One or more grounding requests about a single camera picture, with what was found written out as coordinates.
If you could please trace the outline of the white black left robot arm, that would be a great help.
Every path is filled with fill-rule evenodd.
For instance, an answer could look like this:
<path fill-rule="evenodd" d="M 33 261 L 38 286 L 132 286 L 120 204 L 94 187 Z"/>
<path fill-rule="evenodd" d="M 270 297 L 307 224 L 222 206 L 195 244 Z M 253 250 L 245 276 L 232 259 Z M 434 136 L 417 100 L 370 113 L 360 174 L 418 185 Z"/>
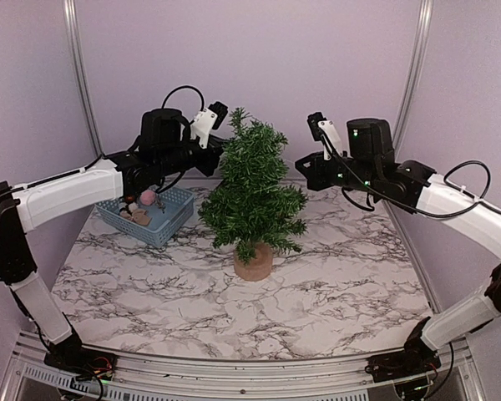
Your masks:
<path fill-rule="evenodd" d="M 0 282 L 44 335 L 45 364 L 80 374 L 107 372 L 116 357 L 84 346 L 38 275 L 27 233 L 102 201 L 129 205 L 151 187 L 161 194 L 170 189 L 165 182 L 170 175 L 181 178 L 193 168 L 213 175 L 225 143 L 213 133 L 227 114 L 227 106 L 220 101 L 202 104 L 192 120 L 162 105 L 143 115 L 140 133 L 127 150 L 101 155 L 85 167 L 32 183 L 0 182 Z"/>

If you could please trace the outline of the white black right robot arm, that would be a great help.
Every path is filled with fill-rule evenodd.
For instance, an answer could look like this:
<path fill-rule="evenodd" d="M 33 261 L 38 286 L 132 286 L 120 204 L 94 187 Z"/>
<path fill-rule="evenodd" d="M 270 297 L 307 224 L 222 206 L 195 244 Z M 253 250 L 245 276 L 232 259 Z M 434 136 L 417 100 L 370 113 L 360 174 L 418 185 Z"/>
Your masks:
<path fill-rule="evenodd" d="M 386 201 L 412 215 L 440 222 L 456 232 L 454 244 L 469 241 L 492 255 L 496 266 L 478 288 L 419 322 L 402 349 L 374 355 L 366 365 L 376 383 L 439 368 L 438 352 L 443 347 L 501 318 L 501 208 L 486 201 L 484 192 L 476 195 L 452 182 L 453 170 L 441 174 L 417 160 L 398 162 L 385 119 L 347 121 L 346 141 L 320 112 L 310 114 L 307 124 L 322 146 L 295 163 L 309 190 L 337 186 L 344 195 L 363 192 L 371 202 Z"/>

